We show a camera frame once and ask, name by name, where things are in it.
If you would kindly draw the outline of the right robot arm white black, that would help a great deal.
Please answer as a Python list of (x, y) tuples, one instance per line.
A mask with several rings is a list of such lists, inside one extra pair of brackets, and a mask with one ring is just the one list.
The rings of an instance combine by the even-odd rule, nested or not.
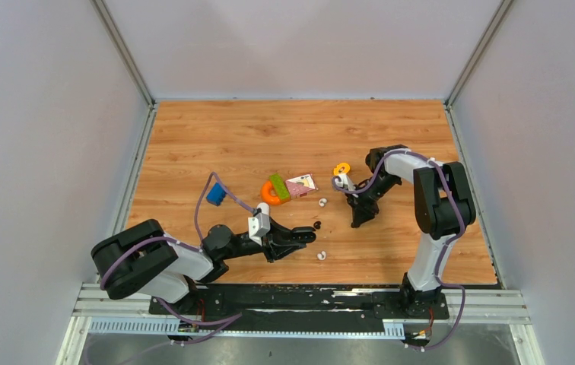
[(351, 207), (351, 227), (358, 228), (380, 212), (378, 201), (395, 185), (413, 185), (415, 220), (421, 238), (412, 267), (400, 286), (399, 306), (409, 317), (419, 317), (439, 300), (446, 261), (456, 243), (476, 219), (476, 209), (465, 167), (441, 163), (404, 145), (373, 148), (365, 159), (371, 177), (353, 183), (336, 170), (332, 186), (343, 192)]

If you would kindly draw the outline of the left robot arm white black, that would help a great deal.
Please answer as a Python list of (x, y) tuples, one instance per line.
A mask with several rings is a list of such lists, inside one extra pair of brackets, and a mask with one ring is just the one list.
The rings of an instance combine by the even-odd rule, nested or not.
[(252, 219), (243, 233), (217, 224), (200, 246), (191, 246), (149, 219), (100, 241), (91, 249), (91, 258), (100, 275), (100, 287), (110, 299), (147, 294), (168, 302), (180, 314), (188, 314), (198, 304), (192, 284), (219, 279), (229, 270), (227, 260), (262, 255), (275, 262), (316, 240), (314, 227), (289, 229), (272, 218), (263, 223), (265, 226), (260, 227)]

